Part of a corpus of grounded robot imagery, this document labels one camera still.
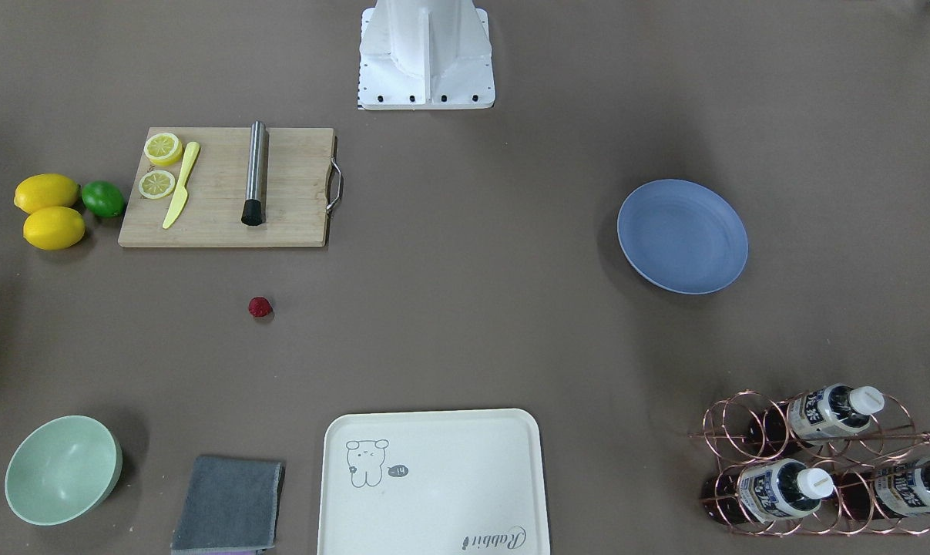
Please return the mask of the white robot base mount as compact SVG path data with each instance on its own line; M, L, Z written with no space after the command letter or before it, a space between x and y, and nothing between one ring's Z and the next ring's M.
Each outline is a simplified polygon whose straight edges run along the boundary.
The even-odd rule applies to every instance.
M360 22L357 108L494 106L489 15L474 2L378 1Z

